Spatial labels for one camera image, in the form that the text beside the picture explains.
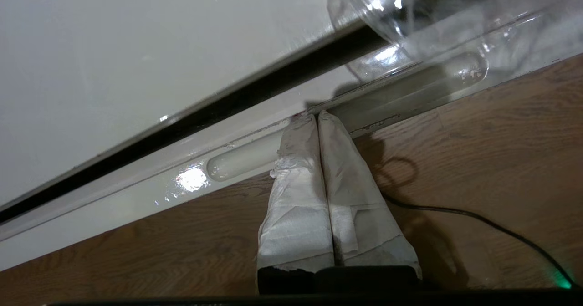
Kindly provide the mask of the right gripper left finger wrapped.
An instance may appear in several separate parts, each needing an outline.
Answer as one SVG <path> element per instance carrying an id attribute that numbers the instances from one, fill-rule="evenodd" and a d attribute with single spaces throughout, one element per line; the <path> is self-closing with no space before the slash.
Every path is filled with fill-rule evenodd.
<path id="1" fill-rule="evenodd" d="M 258 231 L 257 292 L 310 294 L 318 272 L 335 264 L 332 229 L 314 115 L 283 130 Z"/>

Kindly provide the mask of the right gripper right finger wrapped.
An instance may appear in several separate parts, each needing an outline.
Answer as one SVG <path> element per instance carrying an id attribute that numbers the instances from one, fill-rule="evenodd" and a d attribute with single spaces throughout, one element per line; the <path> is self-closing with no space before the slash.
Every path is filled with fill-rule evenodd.
<path id="1" fill-rule="evenodd" d="M 406 266 L 421 279 L 414 247 L 341 120 L 321 112 L 318 132 L 337 262 L 342 266 Z"/>

